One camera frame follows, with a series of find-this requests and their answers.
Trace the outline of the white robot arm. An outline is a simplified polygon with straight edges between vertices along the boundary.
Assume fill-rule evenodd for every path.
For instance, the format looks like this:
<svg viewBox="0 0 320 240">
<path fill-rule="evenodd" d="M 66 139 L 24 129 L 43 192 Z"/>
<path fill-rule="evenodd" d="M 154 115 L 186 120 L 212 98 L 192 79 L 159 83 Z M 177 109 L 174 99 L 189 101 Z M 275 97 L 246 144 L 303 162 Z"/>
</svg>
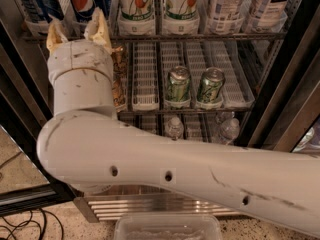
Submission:
<svg viewBox="0 0 320 240">
<path fill-rule="evenodd" d="M 53 19 L 46 46 L 54 116 L 38 135 L 37 156 L 54 178 L 83 192 L 106 185 L 160 187 L 320 236 L 317 157 L 172 140 L 119 121 L 101 9 L 75 41 Z"/>
</svg>

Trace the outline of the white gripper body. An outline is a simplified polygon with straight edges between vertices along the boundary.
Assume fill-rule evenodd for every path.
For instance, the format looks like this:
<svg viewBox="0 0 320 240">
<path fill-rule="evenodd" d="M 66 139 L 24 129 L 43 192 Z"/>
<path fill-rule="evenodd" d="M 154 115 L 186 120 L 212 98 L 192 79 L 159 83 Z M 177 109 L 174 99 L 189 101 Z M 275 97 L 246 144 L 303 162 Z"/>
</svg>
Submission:
<svg viewBox="0 0 320 240">
<path fill-rule="evenodd" d="M 113 60 L 101 45 L 85 39 L 62 43 L 49 56 L 48 77 L 53 84 L 61 75 L 72 70 L 93 70 L 113 78 Z"/>
</svg>

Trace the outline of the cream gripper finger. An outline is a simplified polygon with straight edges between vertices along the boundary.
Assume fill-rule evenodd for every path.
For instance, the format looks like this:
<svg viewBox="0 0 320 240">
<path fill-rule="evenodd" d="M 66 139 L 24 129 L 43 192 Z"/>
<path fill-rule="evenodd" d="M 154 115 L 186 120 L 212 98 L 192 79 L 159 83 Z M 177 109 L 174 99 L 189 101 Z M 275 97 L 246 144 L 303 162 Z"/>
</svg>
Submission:
<svg viewBox="0 0 320 240">
<path fill-rule="evenodd" d="M 66 36 L 65 28 L 62 22 L 54 18 L 48 28 L 48 34 L 46 39 L 46 47 L 50 54 L 52 54 L 57 48 L 63 43 L 67 43 L 68 39 Z"/>
<path fill-rule="evenodd" d="M 92 19 L 88 22 L 84 37 L 86 40 L 102 46 L 109 54 L 112 53 L 112 44 L 109 36 L 107 20 L 103 11 L 96 7 L 92 14 Z"/>
</svg>

